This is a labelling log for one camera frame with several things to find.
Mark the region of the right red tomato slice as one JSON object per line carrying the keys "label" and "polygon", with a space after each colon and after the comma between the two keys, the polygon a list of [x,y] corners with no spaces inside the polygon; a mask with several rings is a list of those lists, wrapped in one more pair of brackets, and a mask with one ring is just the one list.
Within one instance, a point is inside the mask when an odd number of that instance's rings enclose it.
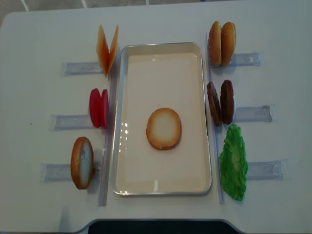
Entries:
{"label": "right red tomato slice", "polygon": [[104,89],[101,94],[100,99],[100,117],[101,117],[101,124],[104,129],[108,126],[108,111],[109,111],[109,98],[108,98],[108,91]]}

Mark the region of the left brown meat patty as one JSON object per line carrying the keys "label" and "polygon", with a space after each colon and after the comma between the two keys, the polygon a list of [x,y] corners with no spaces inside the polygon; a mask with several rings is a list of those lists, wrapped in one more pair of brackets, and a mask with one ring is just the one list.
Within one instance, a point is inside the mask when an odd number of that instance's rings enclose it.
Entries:
{"label": "left brown meat patty", "polygon": [[207,95],[211,117],[213,118],[215,126],[220,126],[222,124],[220,103],[212,81],[207,84]]}

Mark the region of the left red tomato slice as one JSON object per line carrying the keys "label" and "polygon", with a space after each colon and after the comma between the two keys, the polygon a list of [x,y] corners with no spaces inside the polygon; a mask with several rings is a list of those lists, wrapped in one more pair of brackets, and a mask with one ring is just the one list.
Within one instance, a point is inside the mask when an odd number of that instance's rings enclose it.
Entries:
{"label": "left red tomato slice", "polygon": [[89,112],[91,121],[94,127],[101,127],[101,114],[100,114],[100,100],[101,96],[97,88],[93,89],[89,98]]}

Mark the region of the orange cheese slice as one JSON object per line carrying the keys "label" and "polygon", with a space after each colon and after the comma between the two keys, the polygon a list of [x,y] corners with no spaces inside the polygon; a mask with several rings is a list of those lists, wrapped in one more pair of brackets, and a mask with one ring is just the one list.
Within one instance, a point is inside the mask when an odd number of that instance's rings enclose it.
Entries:
{"label": "orange cheese slice", "polygon": [[111,47],[110,47],[110,54],[109,54],[109,66],[108,66],[108,72],[107,74],[110,73],[115,57],[116,57],[116,53],[117,53],[117,41],[118,41],[118,31],[119,31],[119,27],[118,25],[116,26],[116,30],[115,30],[115,34],[111,43]]}
{"label": "orange cheese slice", "polygon": [[109,63],[109,50],[108,50],[108,45],[107,45],[107,41],[106,41],[106,37],[105,37],[105,33],[104,33],[102,25],[99,26],[99,30],[98,30],[96,52],[98,55],[100,65],[103,70],[103,74],[105,77],[107,77],[107,70],[108,70],[108,63]]}

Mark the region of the clear holder under cheese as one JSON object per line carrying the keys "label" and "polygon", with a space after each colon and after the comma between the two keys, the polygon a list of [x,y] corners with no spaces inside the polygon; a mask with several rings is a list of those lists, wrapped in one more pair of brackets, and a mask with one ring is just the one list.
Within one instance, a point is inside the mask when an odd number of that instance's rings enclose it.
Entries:
{"label": "clear holder under cheese", "polygon": [[63,62],[62,72],[65,76],[102,74],[99,62]]}

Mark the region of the green lettuce leaf in rack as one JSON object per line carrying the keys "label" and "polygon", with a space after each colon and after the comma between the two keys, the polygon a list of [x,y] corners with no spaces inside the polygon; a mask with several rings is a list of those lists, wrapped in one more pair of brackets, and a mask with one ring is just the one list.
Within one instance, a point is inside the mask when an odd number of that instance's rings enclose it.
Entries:
{"label": "green lettuce leaf in rack", "polygon": [[235,124],[227,130],[219,165],[223,190],[232,199],[242,201],[246,191],[248,163],[241,128]]}

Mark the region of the clear holder under tomato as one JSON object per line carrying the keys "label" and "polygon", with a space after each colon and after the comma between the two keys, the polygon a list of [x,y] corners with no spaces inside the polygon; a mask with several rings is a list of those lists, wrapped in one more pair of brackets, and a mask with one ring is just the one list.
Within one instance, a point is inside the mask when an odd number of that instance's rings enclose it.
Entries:
{"label": "clear holder under tomato", "polygon": [[83,130],[94,129],[89,115],[51,115],[49,130]]}

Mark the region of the clear holder under lettuce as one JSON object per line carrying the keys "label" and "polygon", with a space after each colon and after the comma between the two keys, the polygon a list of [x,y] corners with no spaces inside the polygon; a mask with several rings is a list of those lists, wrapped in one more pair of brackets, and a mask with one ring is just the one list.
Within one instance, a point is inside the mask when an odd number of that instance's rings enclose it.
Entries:
{"label": "clear holder under lettuce", "polygon": [[289,180],[288,160],[249,162],[247,180]]}

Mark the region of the white rectangular metal tray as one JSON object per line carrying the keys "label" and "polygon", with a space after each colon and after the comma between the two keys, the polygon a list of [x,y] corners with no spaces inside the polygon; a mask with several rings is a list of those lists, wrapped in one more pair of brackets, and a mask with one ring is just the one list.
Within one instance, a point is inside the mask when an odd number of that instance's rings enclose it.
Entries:
{"label": "white rectangular metal tray", "polygon": [[[211,186],[202,53],[194,42],[132,45],[121,52],[110,183],[118,195],[203,194]],[[160,108],[181,121],[179,142],[154,148],[148,119]]]}

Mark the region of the upright bun slice left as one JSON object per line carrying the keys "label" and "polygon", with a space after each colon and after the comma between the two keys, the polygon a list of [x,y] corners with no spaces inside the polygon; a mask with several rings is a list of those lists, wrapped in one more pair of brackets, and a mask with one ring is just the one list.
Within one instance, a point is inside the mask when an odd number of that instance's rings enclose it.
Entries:
{"label": "upright bun slice left", "polygon": [[81,136],[76,139],[71,155],[71,177],[79,190],[89,187],[94,165],[94,152],[90,140]]}

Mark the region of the left sesame bun top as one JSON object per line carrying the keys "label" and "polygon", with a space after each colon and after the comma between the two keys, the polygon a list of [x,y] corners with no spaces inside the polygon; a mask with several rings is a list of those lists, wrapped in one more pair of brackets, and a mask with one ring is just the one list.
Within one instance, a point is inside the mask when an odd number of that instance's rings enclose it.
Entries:
{"label": "left sesame bun top", "polygon": [[215,21],[211,26],[208,38],[208,53],[210,62],[215,66],[219,66],[222,61],[221,25],[219,21]]}

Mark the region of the right bun top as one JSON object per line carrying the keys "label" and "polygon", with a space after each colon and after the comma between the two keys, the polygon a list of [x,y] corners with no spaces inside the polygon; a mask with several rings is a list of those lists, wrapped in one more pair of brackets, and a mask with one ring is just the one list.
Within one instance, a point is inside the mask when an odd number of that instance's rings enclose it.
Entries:
{"label": "right bun top", "polygon": [[232,22],[225,23],[221,28],[221,65],[227,67],[234,54],[236,46],[236,29]]}

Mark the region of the clear holder under bun tops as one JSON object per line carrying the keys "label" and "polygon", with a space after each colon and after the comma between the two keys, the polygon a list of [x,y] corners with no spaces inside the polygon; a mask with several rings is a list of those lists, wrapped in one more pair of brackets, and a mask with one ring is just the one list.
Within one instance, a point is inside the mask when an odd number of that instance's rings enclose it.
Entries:
{"label": "clear holder under bun tops", "polygon": [[231,62],[228,67],[237,66],[260,66],[265,63],[265,56],[263,52],[252,53],[238,53],[233,54]]}

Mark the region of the long clear rack rail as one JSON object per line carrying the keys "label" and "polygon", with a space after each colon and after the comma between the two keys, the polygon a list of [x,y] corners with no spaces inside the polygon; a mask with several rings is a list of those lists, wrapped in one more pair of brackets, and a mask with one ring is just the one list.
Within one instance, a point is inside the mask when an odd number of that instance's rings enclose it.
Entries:
{"label": "long clear rack rail", "polygon": [[[209,52],[208,52],[208,34],[206,33],[206,64],[207,64],[207,76],[208,82],[212,81],[211,76],[211,64],[209,59]],[[213,139],[214,139],[214,151],[215,151],[215,166],[216,166],[216,177],[217,177],[217,190],[218,190],[218,199],[219,204],[224,204],[224,192],[221,185],[221,175],[220,175],[220,166],[219,166],[219,145],[218,145],[218,133],[217,133],[217,126],[213,123],[212,126],[213,130]]]}
{"label": "long clear rack rail", "polygon": [[118,94],[119,83],[119,69],[120,69],[120,46],[117,46],[117,54],[113,63],[112,70],[108,75],[111,82],[110,94],[109,94],[109,113],[108,113],[108,127],[105,130],[105,147],[103,150],[102,167],[101,167],[101,180],[99,189],[99,201],[100,207],[107,204],[107,193],[109,187],[109,171],[110,161],[112,153],[112,145],[115,132],[115,120],[116,120],[116,96]]}

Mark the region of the right long clear rack rail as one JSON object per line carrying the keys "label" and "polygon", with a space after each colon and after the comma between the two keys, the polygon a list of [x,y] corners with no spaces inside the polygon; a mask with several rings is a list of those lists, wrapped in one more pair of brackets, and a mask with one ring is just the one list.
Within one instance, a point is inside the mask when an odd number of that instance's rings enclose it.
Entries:
{"label": "right long clear rack rail", "polygon": [[[206,33],[206,64],[207,64],[207,76],[208,82],[212,81],[211,76],[211,64],[209,59],[209,52],[208,52],[208,34]],[[220,175],[220,166],[219,166],[219,145],[218,145],[218,133],[217,133],[217,126],[213,123],[212,126],[213,130],[213,139],[214,139],[214,151],[215,151],[215,166],[216,166],[216,177],[217,177],[217,190],[218,190],[218,199],[219,204],[224,204],[224,192],[221,185],[221,175]]]}

